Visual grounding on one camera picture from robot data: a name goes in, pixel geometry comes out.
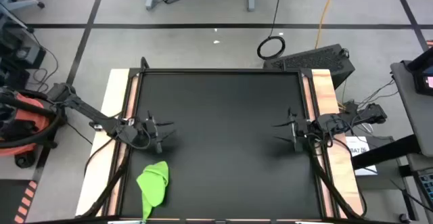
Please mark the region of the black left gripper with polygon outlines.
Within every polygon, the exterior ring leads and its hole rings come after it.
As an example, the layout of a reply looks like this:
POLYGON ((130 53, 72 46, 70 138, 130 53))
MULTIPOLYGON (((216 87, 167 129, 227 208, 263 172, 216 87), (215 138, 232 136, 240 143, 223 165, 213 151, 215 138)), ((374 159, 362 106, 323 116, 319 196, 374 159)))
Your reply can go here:
POLYGON ((159 136, 158 127, 164 127, 173 125, 174 122, 168 121, 168 122, 156 122, 155 118, 153 117, 152 113, 150 111, 147 112, 147 118, 142 122, 141 126, 144 130, 144 135, 147 138, 146 139, 146 145, 145 149, 154 148, 157 154, 162 153, 162 142, 173 135, 176 131, 172 130, 170 132, 162 133, 159 136))

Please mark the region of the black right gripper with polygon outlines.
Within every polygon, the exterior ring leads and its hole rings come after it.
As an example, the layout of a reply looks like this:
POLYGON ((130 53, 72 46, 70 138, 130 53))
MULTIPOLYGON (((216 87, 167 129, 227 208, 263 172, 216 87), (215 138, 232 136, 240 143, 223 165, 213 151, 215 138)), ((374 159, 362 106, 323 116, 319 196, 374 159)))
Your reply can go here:
POLYGON ((302 152, 304 149, 304 143, 306 141, 306 121, 305 119, 299 118, 297 114, 293 113, 291 108, 288 108, 288 119, 288 122, 284 122, 278 125, 272 125, 272 127, 285 127, 290 125, 292 132, 292 140, 278 136, 273 137, 289 144, 294 144, 295 152, 302 152))

